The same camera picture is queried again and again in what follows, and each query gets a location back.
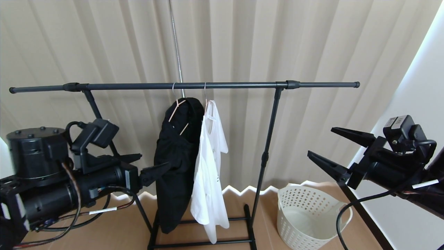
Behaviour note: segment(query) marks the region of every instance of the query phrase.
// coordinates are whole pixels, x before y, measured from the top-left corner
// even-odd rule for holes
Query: clothing rack
[[[21,87],[21,88],[9,88],[10,93],[24,93],[24,92],[46,92],[46,91],[70,91],[70,92],[83,92],[88,100],[92,111],[96,118],[102,118],[99,108],[92,95],[92,90],[125,90],[125,89],[172,89],[175,86],[178,89],[275,89],[274,102],[271,111],[270,124],[268,127],[267,139],[265,142],[264,153],[262,154],[261,170],[259,173],[258,185],[256,188],[256,194],[254,197],[253,210],[250,214],[250,208],[247,204],[244,205],[245,216],[241,218],[229,218],[229,221],[246,221],[246,227],[248,231],[248,238],[241,240],[224,240],[217,241],[216,244],[231,244],[231,243],[244,243],[249,242],[251,250],[256,250],[256,240],[254,238],[253,222],[256,215],[256,210],[259,202],[259,193],[261,191],[262,180],[264,178],[265,167],[269,158],[269,149],[271,143],[271,136],[273,134],[274,122],[276,120],[276,114],[278,112],[279,100],[281,93],[284,89],[297,89],[297,88],[358,88],[359,82],[299,82],[299,81],[278,81],[278,82],[196,82],[196,83],[115,83],[115,84],[80,84],[80,83],[67,83],[57,86],[36,86],[36,87]],[[117,149],[113,142],[110,143],[110,148],[114,156],[119,156]],[[143,208],[139,208],[142,216],[145,215]],[[204,246],[212,245],[211,242],[186,242],[176,244],[156,244],[157,234],[159,232],[159,216],[156,212],[154,224],[151,226],[148,219],[144,216],[145,223],[150,231],[151,237],[148,243],[148,250],[170,247],[186,247],[186,246]],[[197,223],[195,220],[181,221],[180,224]]]

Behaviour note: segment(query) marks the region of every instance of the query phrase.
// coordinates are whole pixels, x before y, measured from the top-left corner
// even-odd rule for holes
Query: brown floor
[[[348,201],[341,189],[335,183],[322,183],[320,187],[316,187],[341,201]],[[238,196],[235,192],[228,190],[224,194],[227,213],[229,217],[242,217],[243,206],[249,204],[252,209],[254,201],[254,192],[248,190],[242,196]],[[112,199],[110,207],[116,204],[123,204],[129,199],[117,200]],[[149,220],[153,222],[157,204],[155,197],[145,193],[141,197],[142,204],[146,210]],[[100,200],[93,210],[103,206],[104,200]],[[254,222],[254,235],[259,250],[286,250],[290,249],[279,237],[276,220],[278,213],[278,197],[273,191],[268,191],[261,195],[258,205],[257,215]],[[349,249],[360,250],[379,250],[382,249],[376,239],[371,234],[365,223],[354,211],[354,217],[350,224],[344,229],[343,236]],[[81,218],[81,221],[87,219],[88,216]],[[191,214],[187,211],[183,219],[192,219]],[[40,232],[29,233],[24,242],[46,239],[54,237],[59,233]],[[248,237],[245,222],[230,222],[230,228],[217,228],[218,240],[242,239]],[[140,216],[137,207],[131,206],[124,210],[118,210],[105,213],[95,222],[82,227],[81,229],[72,230],[62,239],[33,249],[39,250],[88,250],[88,249],[129,249],[129,250],[145,250],[149,241],[148,229]],[[158,244],[179,243],[179,242],[198,242],[208,241],[203,226],[199,224],[183,224],[179,225],[169,234],[159,233],[157,238]],[[250,249],[248,243],[214,245],[214,246],[198,246],[187,247],[186,250],[246,250]],[[321,250],[341,250],[342,246],[337,239],[333,239]]]

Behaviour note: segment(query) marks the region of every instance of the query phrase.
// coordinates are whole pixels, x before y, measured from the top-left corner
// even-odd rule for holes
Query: laundry basket
[[[278,191],[277,230],[293,250],[316,250],[337,236],[336,218],[345,203],[314,188],[287,186]],[[343,214],[341,231],[353,216],[352,209]]]

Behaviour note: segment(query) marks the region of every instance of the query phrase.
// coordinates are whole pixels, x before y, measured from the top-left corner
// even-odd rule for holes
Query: beige curtain
[[[440,3],[174,0],[183,81],[360,81],[359,89],[282,94],[264,187],[329,180],[306,157],[307,150],[348,165],[357,147],[330,128],[372,129]],[[168,1],[0,5],[3,139],[18,128],[94,119],[81,93],[12,95],[11,86],[179,81]],[[115,138],[119,152],[142,153],[136,165],[151,166],[164,112],[174,101],[172,91],[94,94],[102,116],[120,127]],[[204,100],[202,90],[185,94]],[[272,89],[207,90],[217,103],[230,150],[222,157],[224,186],[256,185],[273,94]]]

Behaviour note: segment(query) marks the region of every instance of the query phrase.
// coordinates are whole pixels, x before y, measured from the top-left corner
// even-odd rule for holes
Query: black garment
[[[181,98],[166,111],[157,140],[154,165],[170,162],[171,169],[156,181],[157,207],[162,232],[167,234],[180,223],[193,193],[194,169],[204,108],[195,98]]]

